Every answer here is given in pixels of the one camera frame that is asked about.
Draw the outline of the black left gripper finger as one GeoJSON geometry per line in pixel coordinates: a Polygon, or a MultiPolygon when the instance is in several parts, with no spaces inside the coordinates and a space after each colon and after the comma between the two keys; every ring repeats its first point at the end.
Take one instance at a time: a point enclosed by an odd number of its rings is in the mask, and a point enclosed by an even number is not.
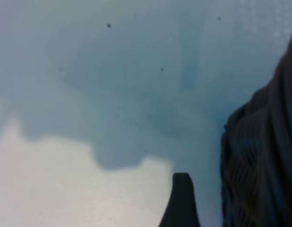
{"type": "Polygon", "coordinates": [[[192,179],[187,173],[174,173],[172,191],[161,227],[200,227],[192,179]]]}

